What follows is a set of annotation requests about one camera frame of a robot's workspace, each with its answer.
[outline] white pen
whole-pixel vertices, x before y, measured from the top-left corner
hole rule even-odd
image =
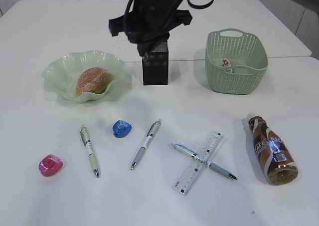
[[[156,134],[156,132],[159,130],[160,127],[160,123],[161,120],[157,120],[155,123],[152,124],[147,137],[143,143],[143,145],[141,146],[140,150],[138,151],[137,155],[135,156],[133,163],[131,165],[131,170],[134,169],[134,167],[139,163],[139,161],[141,160],[143,154],[145,153],[146,149],[148,148],[148,146],[150,145],[154,135]]]
[[[89,155],[91,168],[92,168],[95,176],[98,178],[99,177],[98,161],[97,161],[95,154],[94,154],[94,151],[92,149],[92,143],[91,143],[91,139],[89,137],[88,129],[84,125],[82,125],[80,134],[82,137],[83,144],[86,147],[86,151],[88,152],[88,155]]]

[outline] glass bowl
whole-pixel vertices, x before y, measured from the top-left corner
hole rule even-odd
[[[98,50],[75,52],[49,64],[43,71],[42,77],[45,90],[55,92],[64,99],[82,103],[102,98],[110,90],[113,82],[120,78],[123,66],[124,62],[121,59],[106,52]],[[101,67],[109,71],[112,74],[112,82],[101,94],[83,92],[77,97],[75,88],[78,79],[84,71],[92,67]]]

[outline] table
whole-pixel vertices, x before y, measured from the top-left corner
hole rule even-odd
[[[171,62],[168,86],[143,86],[140,64],[128,63],[122,84],[106,98],[74,104],[43,90],[42,57],[10,57],[0,56],[0,65],[7,65],[0,74],[2,225],[318,225],[319,61],[270,58],[250,95],[211,91],[204,61]],[[300,168],[293,183],[265,181],[246,128],[251,111],[263,115],[290,149]],[[130,171],[143,136],[158,118],[158,134]],[[133,125],[123,139],[112,135],[119,119]],[[88,127],[101,166],[98,179],[80,138],[81,124]],[[227,137],[213,162],[239,180],[206,170],[182,196],[172,186],[190,159],[168,144],[197,150],[210,130]],[[48,154],[67,165],[45,178],[37,167]]]
[[[200,4],[208,0],[192,0]],[[48,61],[69,53],[101,50],[125,62],[139,62],[136,45],[123,33],[111,37],[108,20],[123,15],[127,0],[24,0],[0,19],[0,51],[26,50]],[[268,57],[310,56],[311,52],[258,0],[215,0],[204,10],[189,9],[193,21],[171,31],[170,60],[203,60],[210,32],[237,28],[257,35]]]

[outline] green plastic basket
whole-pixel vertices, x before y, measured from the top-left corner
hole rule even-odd
[[[222,36],[222,32],[236,31],[242,36]],[[223,59],[232,66],[223,66]],[[268,66],[265,49],[257,36],[237,29],[214,31],[206,45],[206,75],[210,88],[227,94],[253,92]]]

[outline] pen tip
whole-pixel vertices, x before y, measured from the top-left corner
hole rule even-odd
[[[132,163],[131,170],[133,170],[135,166],[136,166],[136,162]]]
[[[234,179],[234,180],[237,180],[237,177],[234,176],[233,174],[229,174],[229,177],[232,178],[232,179]]]
[[[99,170],[94,170],[95,176],[98,178],[99,177]]]

